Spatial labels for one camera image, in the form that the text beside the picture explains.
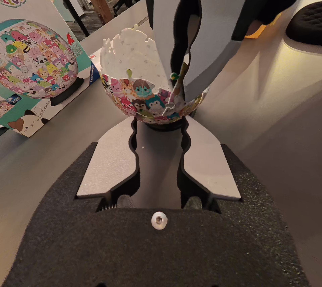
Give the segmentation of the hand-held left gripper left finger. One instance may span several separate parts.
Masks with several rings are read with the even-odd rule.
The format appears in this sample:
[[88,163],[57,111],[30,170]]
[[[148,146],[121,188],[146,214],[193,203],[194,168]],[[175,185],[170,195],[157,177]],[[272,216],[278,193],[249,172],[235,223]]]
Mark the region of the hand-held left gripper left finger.
[[138,191],[140,170],[136,134],[137,120],[128,117],[98,140],[77,191],[78,198],[117,200],[121,195],[133,196]]

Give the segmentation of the white instruction leaflet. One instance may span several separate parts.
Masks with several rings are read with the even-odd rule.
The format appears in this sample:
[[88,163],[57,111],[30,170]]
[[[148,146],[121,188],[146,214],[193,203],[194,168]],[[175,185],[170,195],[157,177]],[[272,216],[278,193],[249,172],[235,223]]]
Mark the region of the white instruction leaflet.
[[100,65],[100,54],[101,54],[102,48],[103,47],[99,48],[97,51],[89,55],[89,58],[91,59],[94,65]]

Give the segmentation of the black ball stand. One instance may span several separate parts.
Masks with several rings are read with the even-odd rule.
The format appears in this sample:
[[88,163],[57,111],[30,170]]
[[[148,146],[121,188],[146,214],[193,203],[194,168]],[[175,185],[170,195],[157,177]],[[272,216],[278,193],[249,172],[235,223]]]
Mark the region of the black ball stand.
[[170,119],[167,120],[159,120],[165,123],[148,123],[143,122],[150,129],[153,129],[158,132],[170,132],[180,129],[183,124],[186,122],[185,116],[170,116]]

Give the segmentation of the colourful puzzle piece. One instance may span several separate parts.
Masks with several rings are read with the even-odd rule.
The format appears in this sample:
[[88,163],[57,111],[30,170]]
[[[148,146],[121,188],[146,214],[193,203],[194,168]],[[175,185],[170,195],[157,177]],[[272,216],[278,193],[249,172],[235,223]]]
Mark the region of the colourful puzzle piece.
[[170,104],[175,104],[177,100],[184,100],[183,79],[187,73],[187,70],[188,64],[183,62],[179,73],[171,73],[170,78],[171,81],[174,82],[174,86],[169,98]]

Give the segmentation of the black textured wrist rest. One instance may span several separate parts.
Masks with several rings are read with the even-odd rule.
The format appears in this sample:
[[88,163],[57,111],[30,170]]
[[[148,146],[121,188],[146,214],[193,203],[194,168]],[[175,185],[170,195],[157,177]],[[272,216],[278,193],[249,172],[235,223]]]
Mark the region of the black textured wrist rest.
[[322,45],[322,2],[308,4],[292,17],[286,28],[288,38],[311,45]]

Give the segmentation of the person's right hand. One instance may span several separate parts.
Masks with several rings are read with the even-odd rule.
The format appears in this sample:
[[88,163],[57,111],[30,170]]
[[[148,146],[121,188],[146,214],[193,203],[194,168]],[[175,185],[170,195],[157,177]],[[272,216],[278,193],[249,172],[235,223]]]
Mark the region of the person's right hand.
[[262,26],[262,22],[259,20],[253,20],[252,23],[249,25],[249,28],[246,32],[246,36],[250,36],[254,34],[260,27]]

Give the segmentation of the colourful puzzle ball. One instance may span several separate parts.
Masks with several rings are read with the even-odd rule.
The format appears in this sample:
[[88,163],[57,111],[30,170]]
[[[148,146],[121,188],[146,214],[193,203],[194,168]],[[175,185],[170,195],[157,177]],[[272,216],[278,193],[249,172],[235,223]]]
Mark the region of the colourful puzzle ball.
[[139,30],[125,28],[103,39],[100,78],[108,97],[126,116],[141,122],[165,123],[170,116],[187,116],[197,109],[209,88],[191,101],[169,103],[174,86],[169,85],[155,41]]

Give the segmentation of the puzzle ball cardboard box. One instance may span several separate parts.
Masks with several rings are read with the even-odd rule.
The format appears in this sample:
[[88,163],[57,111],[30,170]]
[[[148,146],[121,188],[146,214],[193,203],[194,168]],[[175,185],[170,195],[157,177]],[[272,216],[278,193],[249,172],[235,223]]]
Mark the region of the puzzle ball cardboard box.
[[0,0],[0,124],[31,137],[99,72],[51,0]]

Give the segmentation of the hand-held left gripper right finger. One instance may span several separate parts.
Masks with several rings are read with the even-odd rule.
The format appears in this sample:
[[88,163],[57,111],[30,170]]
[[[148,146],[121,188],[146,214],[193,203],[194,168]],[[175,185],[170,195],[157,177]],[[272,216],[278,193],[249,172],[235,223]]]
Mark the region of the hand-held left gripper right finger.
[[183,119],[178,172],[181,208],[196,197],[205,210],[219,210],[218,200],[242,201],[219,140],[191,116]]

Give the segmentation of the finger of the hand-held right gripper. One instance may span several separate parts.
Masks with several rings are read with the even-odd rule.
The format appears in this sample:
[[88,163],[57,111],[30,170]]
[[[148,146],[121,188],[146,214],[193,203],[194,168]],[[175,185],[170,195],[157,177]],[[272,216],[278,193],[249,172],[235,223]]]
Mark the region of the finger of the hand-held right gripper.
[[191,101],[202,93],[236,54],[241,42],[232,34],[245,0],[200,0],[201,20],[183,79],[184,96]]
[[154,0],[153,31],[159,59],[168,83],[180,73],[188,49],[187,0]]

